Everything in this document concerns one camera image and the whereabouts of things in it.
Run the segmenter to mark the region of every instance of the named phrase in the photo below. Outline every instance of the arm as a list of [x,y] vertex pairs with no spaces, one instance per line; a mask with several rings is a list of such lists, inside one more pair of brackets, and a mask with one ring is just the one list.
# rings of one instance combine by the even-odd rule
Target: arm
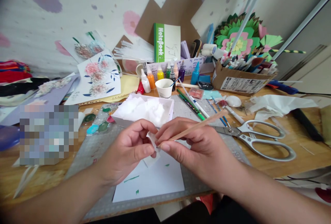
[[166,123],[156,134],[157,145],[211,188],[237,201],[262,223],[331,222],[331,207],[300,195],[242,164],[209,126],[184,137],[191,149],[168,141],[195,123],[186,118]]
[[140,160],[156,157],[146,134],[156,133],[147,120],[122,131],[97,163],[12,209],[12,223],[78,223],[112,186],[122,182]]

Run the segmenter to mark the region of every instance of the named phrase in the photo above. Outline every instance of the hand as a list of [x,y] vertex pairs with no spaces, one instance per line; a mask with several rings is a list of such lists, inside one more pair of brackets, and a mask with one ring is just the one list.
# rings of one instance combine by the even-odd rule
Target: hand
[[106,185],[121,183],[138,163],[156,152],[146,134],[158,130],[153,123],[140,119],[124,129],[109,146],[101,159],[94,164],[97,174]]
[[196,123],[181,117],[171,120],[156,134],[156,145],[212,189],[224,194],[235,190],[233,181],[236,175],[244,170],[244,166],[232,155],[215,129],[207,125],[181,138],[191,145],[191,149],[176,141],[168,141]]

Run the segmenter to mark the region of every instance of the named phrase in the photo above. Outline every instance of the scissors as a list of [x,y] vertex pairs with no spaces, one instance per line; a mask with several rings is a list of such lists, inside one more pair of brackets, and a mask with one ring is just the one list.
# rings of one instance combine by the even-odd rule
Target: scissors
[[[270,135],[270,134],[253,131],[248,126],[248,123],[260,123],[260,124],[267,125],[267,126],[273,128],[273,129],[277,130],[277,132],[279,133],[279,136],[273,136],[273,135]],[[258,154],[261,157],[264,157],[266,159],[279,161],[279,162],[287,162],[287,161],[294,160],[297,156],[295,151],[292,148],[290,148],[289,146],[287,146],[287,145],[285,145],[285,144],[278,141],[278,139],[282,139],[282,138],[285,137],[284,131],[282,129],[280,129],[279,127],[277,127],[275,125],[272,125],[268,122],[258,121],[258,120],[249,120],[249,121],[244,122],[243,125],[238,127],[238,128],[221,127],[221,126],[211,126],[211,127],[213,127],[218,133],[228,134],[228,135],[232,135],[232,136],[237,137],[238,139],[242,140],[248,146],[248,148],[250,150],[252,150],[254,153],[256,153],[256,154]],[[275,139],[275,141],[251,138],[247,135],[244,135],[243,133],[258,134],[258,135],[262,135],[262,136],[265,136],[265,137],[273,138],[273,139]],[[286,158],[281,158],[281,159],[274,158],[274,157],[269,157],[267,155],[262,154],[258,150],[256,150],[253,147],[254,142],[281,146],[281,147],[285,148],[288,151],[289,155]]]

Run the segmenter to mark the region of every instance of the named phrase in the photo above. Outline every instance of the scissors blade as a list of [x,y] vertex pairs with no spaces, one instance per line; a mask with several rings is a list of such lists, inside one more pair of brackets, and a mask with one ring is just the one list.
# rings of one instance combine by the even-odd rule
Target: scissors blade
[[228,134],[232,136],[239,136],[240,130],[237,128],[229,128],[229,127],[220,127],[220,126],[211,126],[218,133]]

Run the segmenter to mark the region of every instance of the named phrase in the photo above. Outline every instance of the wooden desk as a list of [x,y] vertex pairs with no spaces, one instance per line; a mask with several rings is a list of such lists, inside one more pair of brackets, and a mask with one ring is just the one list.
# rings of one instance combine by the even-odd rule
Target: wooden desk
[[[227,92],[221,92],[221,94],[236,95]],[[269,88],[264,88],[259,91],[255,96],[262,96],[266,94],[282,94],[282,92]],[[158,93],[156,90],[154,90],[146,95],[158,96]],[[250,97],[240,95],[236,96],[238,96],[243,102],[250,99]],[[93,111],[96,112],[96,110],[99,109],[102,104],[104,103],[100,102],[84,105],[80,107],[80,110],[93,107]],[[240,116],[244,117],[244,120],[251,120],[254,118],[254,115],[246,116],[243,112],[237,111],[236,109],[234,110]],[[311,120],[311,122],[316,126],[316,128],[321,131],[321,119],[319,109],[308,108],[303,109],[303,111]],[[231,115],[227,116],[227,118],[229,123],[233,126],[239,125],[239,123]],[[251,152],[243,143],[237,140],[237,142],[242,147],[245,155],[255,168],[259,169],[260,171],[266,173],[271,177],[281,177],[331,165],[331,148],[329,148],[324,143],[314,142],[310,140],[307,137],[303,128],[298,123],[298,121],[295,120],[290,114],[283,118],[278,118],[278,120],[289,132],[289,134],[286,135],[286,137],[281,141],[295,150],[295,152],[297,153],[297,158],[290,162],[274,162],[267,159],[263,159]],[[84,141],[86,129],[87,127],[82,127],[79,129],[79,147]],[[302,146],[304,146],[314,155],[306,151]],[[283,154],[283,150],[279,150],[269,145],[261,145],[259,146],[259,149],[261,152],[270,156],[285,155],[285,153]],[[29,185],[27,186],[27,188],[25,189],[25,191],[23,192],[23,194],[18,199],[12,199],[15,190],[20,182],[21,176],[26,168],[23,166],[16,168],[11,167],[12,164],[19,157],[19,146],[15,146],[4,152],[1,152],[0,187],[3,199],[1,205],[3,209],[8,209],[17,203],[23,202],[33,196],[36,196],[37,194],[44,192],[47,189],[58,185],[67,173],[67,170],[74,159],[74,155],[75,153],[56,165],[41,166],[36,172],[31,182],[29,183]]]

